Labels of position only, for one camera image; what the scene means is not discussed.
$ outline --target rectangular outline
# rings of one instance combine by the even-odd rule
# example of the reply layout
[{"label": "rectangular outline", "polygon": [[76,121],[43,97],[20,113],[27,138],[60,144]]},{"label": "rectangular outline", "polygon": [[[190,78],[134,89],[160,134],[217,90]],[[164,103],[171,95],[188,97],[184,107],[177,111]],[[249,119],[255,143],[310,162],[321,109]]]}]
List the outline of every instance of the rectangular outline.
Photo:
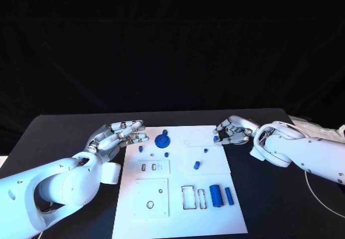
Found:
[{"label": "rectangular outline", "polygon": [[203,189],[197,189],[197,196],[199,196],[199,191],[201,191],[201,194],[203,194],[203,200],[204,200],[204,208],[200,208],[200,200],[199,200],[199,208],[200,208],[200,209],[206,209],[206,197],[204,197],[204,191],[203,191]]},{"label": "rectangular outline", "polygon": [[[184,203],[183,203],[183,187],[191,187],[191,193],[193,193],[193,205],[194,205],[194,208],[184,208]],[[180,191],[181,191],[181,205],[183,205],[183,210],[196,209],[194,190],[193,190],[193,186],[180,186]]]}]

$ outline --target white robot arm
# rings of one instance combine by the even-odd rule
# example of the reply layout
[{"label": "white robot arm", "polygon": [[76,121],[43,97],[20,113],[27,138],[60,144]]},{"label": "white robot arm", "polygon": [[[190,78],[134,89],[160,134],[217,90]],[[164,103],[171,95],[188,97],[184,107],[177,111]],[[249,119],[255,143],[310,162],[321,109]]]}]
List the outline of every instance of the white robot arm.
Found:
[{"label": "white robot arm", "polygon": [[[82,152],[0,179],[0,238],[31,238],[92,200],[99,183],[116,184],[121,166],[111,163],[119,148],[148,140],[142,121],[103,125]],[[33,192],[56,210],[40,211]]]},{"label": "white robot arm", "polygon": [[213,133],[223,128],[229,137],[219,140],[214,136],[214,144],[243,144],[252,137],[249,154],[256,159],[266,160],[279,167],[287,167],[294,162],[304,171],[340,184],[345,183],[343,143],[305,137],[305,133],[287,123],[275,121],[259,126],[239,116],[230,116]]}]

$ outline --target oval hole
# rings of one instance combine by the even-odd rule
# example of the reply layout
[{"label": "oval hole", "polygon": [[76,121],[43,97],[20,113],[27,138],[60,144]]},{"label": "oval hole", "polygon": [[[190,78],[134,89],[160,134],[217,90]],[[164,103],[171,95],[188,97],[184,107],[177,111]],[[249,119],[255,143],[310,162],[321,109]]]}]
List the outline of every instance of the oval hole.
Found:
[{"label": "oval hole", "polygon": [[15,191],[11,189],[8,190],[8,197],[12,201],[15,200]]},{"label": "oval hole", "polygon": [[152,208],[152,201],[147,202],[147,208],[151,209]]}]

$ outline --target black table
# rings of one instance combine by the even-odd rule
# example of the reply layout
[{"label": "black table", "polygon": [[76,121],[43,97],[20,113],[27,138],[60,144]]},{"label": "black table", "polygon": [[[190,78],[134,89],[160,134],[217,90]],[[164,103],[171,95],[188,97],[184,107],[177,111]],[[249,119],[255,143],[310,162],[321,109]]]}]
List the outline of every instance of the black table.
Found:
[{"label": "black table", "polygon": [[[230,115],[259,124],[290,122],[281,109],[38,116],[2,164],[0,178],[80,152],[90,133],[105,123],[144,120],[145,126],[217,125]],[[315,201],[302,170],[294,164],[279,168],[261,162],[248,154],[251,146],[223,147],[248,234],[212,238],[343,238],[345,219]],[[123,153],[122,149],[113,159],[121,165]],[[314,175],[308,179],[320,200],[345,215],[341,188]],[[41,239],[111,238],[119,183],[100,184],[92,201],[43,232]]]}]

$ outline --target black curtain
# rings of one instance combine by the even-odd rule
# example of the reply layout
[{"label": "black curtain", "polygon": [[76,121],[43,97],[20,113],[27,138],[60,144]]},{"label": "black curtain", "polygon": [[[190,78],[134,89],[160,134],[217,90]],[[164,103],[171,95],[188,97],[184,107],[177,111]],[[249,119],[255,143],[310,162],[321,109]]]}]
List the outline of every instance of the black curtain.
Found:
[{"label": "black curtain", "polygon": [[0,29],[0,154],[40,114],[278,107],[343,123],[340,9],[18,1]]}]

